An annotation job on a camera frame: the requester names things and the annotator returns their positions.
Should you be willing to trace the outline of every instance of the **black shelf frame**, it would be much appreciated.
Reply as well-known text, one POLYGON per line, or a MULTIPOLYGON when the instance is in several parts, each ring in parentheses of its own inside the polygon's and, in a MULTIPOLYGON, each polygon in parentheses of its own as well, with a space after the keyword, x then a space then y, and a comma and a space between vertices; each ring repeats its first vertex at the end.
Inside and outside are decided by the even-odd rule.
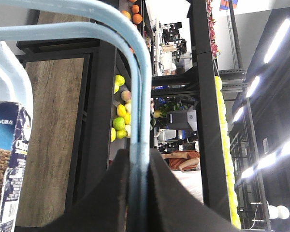
POLYGON ((231 220, 224 155, 214 76, 219 73, 213 59, 203 0, 191 0, 190 17, 192 61, 197 63, 200 103, 197 110, 199 148, 204 203, 228 221, 231 220))

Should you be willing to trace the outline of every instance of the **cable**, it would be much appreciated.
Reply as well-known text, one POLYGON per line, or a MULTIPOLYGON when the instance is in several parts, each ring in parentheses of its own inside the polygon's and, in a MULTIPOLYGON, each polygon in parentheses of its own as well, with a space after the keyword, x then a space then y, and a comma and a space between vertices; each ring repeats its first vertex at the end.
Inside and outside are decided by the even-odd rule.
POLYGON ((227 11, 227 22, 228 22, 229 37, 230 37, 231 49, 232 49, 233 67, 235 68, 235 66, 238 65, 238 64, 236 64, 236 58, 235 58, 235 52, 234 52, 234 42, 233 42, 233 36, 232 36, 232 33, 231 33, 231 29, 233 29, 233 27, 230 24, 229 11, 227 11))
POLYGON ((156 63, 158 63, 160 66, 162 66, 162 67, 160 67, 160 70, 161 70, 161 71, 164 70, 164 65, 163 65, 161 62, 159 62, 159 61, 154 61, 154 62, 156 62, 156 63))
POLYGON ((252 224, 252 226, 249 228, 249 230, 251 230, 251 229, 255 226, 258 207, 259 207, 259 205, 257 205, 256 212, 255 212, 255 216, 254 216, 254 219, 253 219, 253 224, 252 224))

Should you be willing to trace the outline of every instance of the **yellow tennis ball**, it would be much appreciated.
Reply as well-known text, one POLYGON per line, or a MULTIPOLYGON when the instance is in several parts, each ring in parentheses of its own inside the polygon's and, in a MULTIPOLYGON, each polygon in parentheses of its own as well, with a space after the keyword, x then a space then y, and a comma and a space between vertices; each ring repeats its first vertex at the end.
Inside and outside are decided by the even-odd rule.
POLYGON ((217 91, 222 90, 222 81, 221 81, 221 78, 219 76, 215 76, 215 85, 216 85, 217 91))
POLYGON ((223 95, 220 91, 217 92, 218 104, 223 104, 223 95))
POLYGON ((224 115, 227 113, 226 105, 224 103, 219 105, 219 111, 224 115))

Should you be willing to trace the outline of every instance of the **white wall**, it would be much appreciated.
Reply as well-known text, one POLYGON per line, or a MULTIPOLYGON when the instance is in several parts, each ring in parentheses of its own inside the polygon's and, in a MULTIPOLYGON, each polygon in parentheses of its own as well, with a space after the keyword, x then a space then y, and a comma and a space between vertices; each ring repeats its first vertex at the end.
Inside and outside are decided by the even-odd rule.
MULTIPOLYGON (((26 25, 28 15, 28 9, 0 4, 0 27, 26 25)), ((16 42, 7 42, 7 44, 15 55, 23 54, 16 47, 16 42)))
POLYGON ((158 17, 161 24, 182 22, 180 37, 187 41, 187 54, 191 53, 190 25, 187 13, 190 3, 186 0, 146 0, 149 20, 152 25, 158 17))
MULTIPOLYGON (((235 16, 243 66, 246 69, 250 65, 270 13, 271 11, 262 11, 235 16)), ((217 57, 218 68, 220 70, 238 68, 234 66, 228 18, 221 16, 215 20, 216 43, 220 51, 220 56, 217 57)))

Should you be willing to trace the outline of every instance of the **orange cloth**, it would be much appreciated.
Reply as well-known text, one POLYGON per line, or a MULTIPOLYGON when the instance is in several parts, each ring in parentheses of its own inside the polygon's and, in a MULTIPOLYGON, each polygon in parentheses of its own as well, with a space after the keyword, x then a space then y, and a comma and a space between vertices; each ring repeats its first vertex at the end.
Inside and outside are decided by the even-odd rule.
MULTIPOLYGON (((178 170, 178 166, 182 164, 183 162, 194 159, 194 158, 200 158, 200 153, 197 151, 192 151, 192 150, 187 150, 187 151, 174 151, 173 153, 176 152, 187 152, 187 159, 185 158, 169 158, 169 166, 171 170, 178 170)), ((189 170, 196 168, 197 165, 191 165, 183 168, 183 170, 189 170)))

